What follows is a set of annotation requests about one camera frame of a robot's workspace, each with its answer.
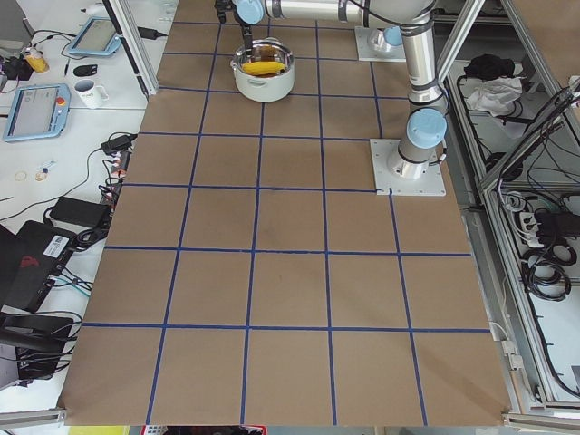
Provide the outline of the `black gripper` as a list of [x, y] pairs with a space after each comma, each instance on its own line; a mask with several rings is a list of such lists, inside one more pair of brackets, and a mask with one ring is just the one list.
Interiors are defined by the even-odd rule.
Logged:
[[[234, 3], [232, 0], [215, 0], [214, 8], [216, 10], [217, 19], [219, 21], [227, 20], [227, 13], [234, 10]], [[236, 14], [236, 20], [240, 25], [243, 43], [244, 43], [244, 56], [245, 62], [251, 60], [253, 54], [253, 33], [252, 25], [244, 21], [239, 14]]]

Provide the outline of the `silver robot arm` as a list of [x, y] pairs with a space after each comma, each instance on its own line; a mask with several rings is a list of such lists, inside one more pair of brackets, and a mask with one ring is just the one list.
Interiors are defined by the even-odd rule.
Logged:
[[419, 179], [442, 142], [447, 122], [442, 114], [433, 42], [433, 1], [216, 1], [220, 23], [231, 13], [241, 27], [246, 51], [252, 45], [251, 27], [264, 17], [358, 23], [365, 28], [401, 32], [409, 76], [411, 113], [398, 148], [387, 158], [390, 173], [400, 179]]
[[368, 37], [368, 44], [378, 53], [387, 53], [402, 47], [401, 29], [399, 26], [374, 29]]

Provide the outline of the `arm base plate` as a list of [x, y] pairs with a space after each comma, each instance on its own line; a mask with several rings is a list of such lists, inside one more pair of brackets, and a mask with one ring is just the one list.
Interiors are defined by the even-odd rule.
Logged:
[[401, 29], [354, 28], [358, 60], [365, 62], [405, 63]]
[[444, 197], [446, 188], [440, 164], [427, 161], [410, 163], [399, 154], [399, 140], [372, 139], [370, 149], [375, 192], [377, 195], [401, 197]]

